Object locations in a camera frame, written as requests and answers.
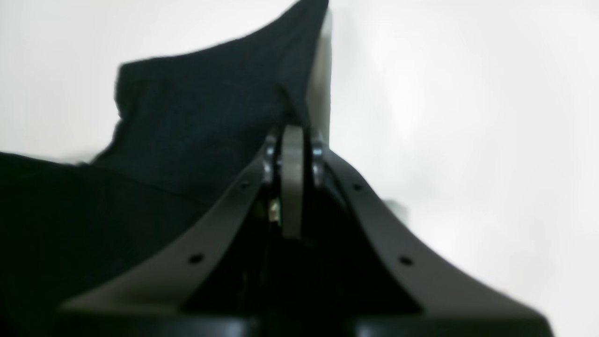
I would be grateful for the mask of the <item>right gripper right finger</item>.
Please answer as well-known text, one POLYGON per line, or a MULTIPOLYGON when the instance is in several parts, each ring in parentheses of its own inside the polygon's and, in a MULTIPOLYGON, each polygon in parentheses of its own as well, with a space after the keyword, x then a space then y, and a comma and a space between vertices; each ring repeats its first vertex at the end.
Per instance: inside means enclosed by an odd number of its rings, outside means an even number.
POLYGON ((539 312, 483 285, 417 239, 317 131, 307 134, 307 166, 314 187, 340 201, 364 243, 352 252, 370 259, 366 278, 380 273, 377 284, 400 295, 395 300, 385 293, 390 308, 358 323, 545 323, 539 312))

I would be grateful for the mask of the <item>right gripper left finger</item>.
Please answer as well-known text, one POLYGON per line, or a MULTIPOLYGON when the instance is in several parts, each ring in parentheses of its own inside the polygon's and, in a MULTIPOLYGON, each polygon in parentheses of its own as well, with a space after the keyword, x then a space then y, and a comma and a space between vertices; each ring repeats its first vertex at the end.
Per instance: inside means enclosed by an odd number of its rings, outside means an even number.
POLYGON ((66 301, 63 312, 175 312, 226 256, 263 185, 274 181, 280 128, 255 159, 188 231, 151 258, 105 284, 66 301))

